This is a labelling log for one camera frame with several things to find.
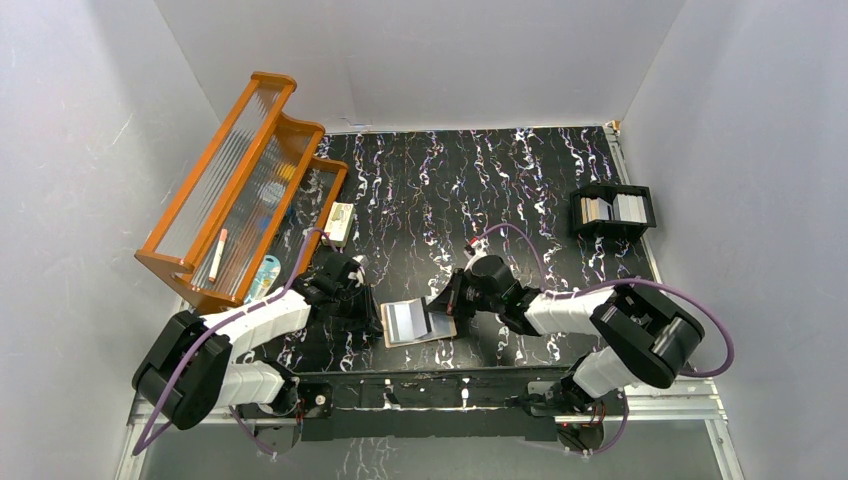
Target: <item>clear plastic panel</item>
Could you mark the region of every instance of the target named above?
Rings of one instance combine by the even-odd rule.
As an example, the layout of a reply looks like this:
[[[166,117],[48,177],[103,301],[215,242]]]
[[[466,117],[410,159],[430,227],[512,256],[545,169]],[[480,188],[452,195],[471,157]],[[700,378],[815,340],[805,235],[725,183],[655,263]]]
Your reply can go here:
[[[316,168],[306,170],[303,181],[300,182],[300,187],[292,199],[294,212],[286,216],[280,224],[278,234],[267,252],[267,255],[273,255],[280,261],[280,276],[276,284],[284,284],[291,275],[297,263],[297,253],[303,245],[303,234],[314,227],[315,222],[318,221],[318,216],[330,196],[335,180],[335,172],[325,172]]]
[[[212,155],[209,165],[189,194],[183,208],[165,232],[156,248],[157,253],[185,258],[200,233],[203,223],[212,212],[221,192],[233,176],[250,143],[256,137],[259,127],[268,117],[268,111],[279,96],[278,89],[260,87],[253,92],[233,128]]]
[[[271,136],[224,221],[227,241],[215,282],[209,281],[209,272],[217,240],[192,276],[193,285],[227,296],[235,295],[312,135],[313,132],[306,131],[289,132],[285,137],[285,149],[281,148],[277,135]]]

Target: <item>book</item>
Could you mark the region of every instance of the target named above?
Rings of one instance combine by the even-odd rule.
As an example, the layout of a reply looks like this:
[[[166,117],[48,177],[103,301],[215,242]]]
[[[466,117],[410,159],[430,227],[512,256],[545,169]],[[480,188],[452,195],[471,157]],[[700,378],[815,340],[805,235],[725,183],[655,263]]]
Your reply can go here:
[[[380,305],[386,348],[413,345],[456,336],[453,317],[428,312],[429,297]]]
[[[625,195],[624,198],[627,201],[627,221],[638,222],[639,212],[636,211],[636,203],[633,201],[633,195]]]
[[[622,195],[616,195],[612,201],[612,214],[615,220],[622,220],[623,212],[622,212]]]
[[[618,210],[616,213],[617,220],[621,220],[622,222],[635,221],[633,218],[633,211],[631,210],[630,195],[616,195],[613,203],[616,205]]]
[[[637,195],[630,196],[630,202],[633,206],[634,216],[639,223],[645,223],[645,210],[642,206],[642,197]]]
[[[612,207],[603,198],[598,199],[598,220],[612,220]]]
[[[590,203],[591,203],[591,206],[592,206],[592,208],[591,208],[592,215],[591,215],[591,218],[589,218],[589,221],[594,221],[594,220],[597,220],[598,217],[600,217],[600,208],[598,206],[598,199],[593,198],[592,200],[590,200]]]

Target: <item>black table surface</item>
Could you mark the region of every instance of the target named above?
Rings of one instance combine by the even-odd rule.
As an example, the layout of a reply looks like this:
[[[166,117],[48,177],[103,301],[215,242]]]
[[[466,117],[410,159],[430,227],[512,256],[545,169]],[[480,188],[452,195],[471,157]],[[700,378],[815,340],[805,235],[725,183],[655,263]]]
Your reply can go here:
[[[563,291],[652,278],[641,241],[569,236],[569,192],[596,180],[620,183],[601,127],[332,135],[318,155],[350,165],[338,198],[356,210],[344,252],[368,257],[367,281],[378,303],[441,290],[451,270],[465,265],[468,240],[502,222],[527,232],[545,264],[540,274],[515,232],[489,236],[488,252],[501,255],[525,285]],[[314,223],[329,184],[312,172],[295,196],[295,214],[271,252],[284,265],[296,260],[293,239]],[[311,324],[262,345],[255,359],[295,372],[444,370],[570,365],[601,346],[581,334],[518,336],[480,313],[457,322],[452,339],[395,348],[379,337]]]

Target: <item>metal frame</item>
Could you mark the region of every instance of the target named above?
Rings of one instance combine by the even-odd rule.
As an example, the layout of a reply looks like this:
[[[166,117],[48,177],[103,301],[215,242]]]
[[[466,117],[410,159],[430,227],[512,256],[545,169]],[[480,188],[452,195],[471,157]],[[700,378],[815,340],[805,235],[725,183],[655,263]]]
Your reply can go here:
[[[630,180],[627,175],[621,147],[618,143],[618,136],[611,126],[605,125],[603,128],[610,146],[610,151],[612,152],[613,162],[619,175],[621,175],[621,179],[625,183],[629,183]],[[661,281],[656,259],[648,239],[643,238],[642,243],[654,278],[657,281]],[[724,405],[722,404],[713,379],[680,378],[670,388],[665,390],[645,385],[627,387],[625,388],[625,394],[627,395],[630,406],[628,421],[703,421],[706,425],[722,478],[725,480],[742,480],[744,478],[736,451],[733,448],[733,442],[727,430],[727,415]],[[152,411],[153,406],[147,400],[141,397],[135,399],[129,418],[127,442],[118,473],[115,477],[116,480],[137,480],[139,478],[141,467],[144,463],[144,454],[142,453],[138,457],[132,457],[132,446],[138,440],[141,429]],[[610,415],[606,419],[621,421],[621,416]],[[554,418],[554,421],[559,423],[589,420],[589,416],[578,415],[563,415]],[[161,416],[157,419],[157,423],[164,422],[165,419]],[[207,425],[236,424],[229,410],[225,408],[213,410],[202,423]],[[258,419],[252,420],[251,423],[273,426],[291,426],[295,424],[294,420],[289,418]]]

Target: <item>open notebook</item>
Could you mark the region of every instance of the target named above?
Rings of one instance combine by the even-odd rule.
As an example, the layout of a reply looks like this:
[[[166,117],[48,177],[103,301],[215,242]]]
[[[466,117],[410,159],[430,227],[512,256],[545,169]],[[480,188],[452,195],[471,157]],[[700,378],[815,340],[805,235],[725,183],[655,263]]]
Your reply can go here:
[[[456,336],[453,317],[424,309],[429,300],[421,297],[380,305],[386,348]]]

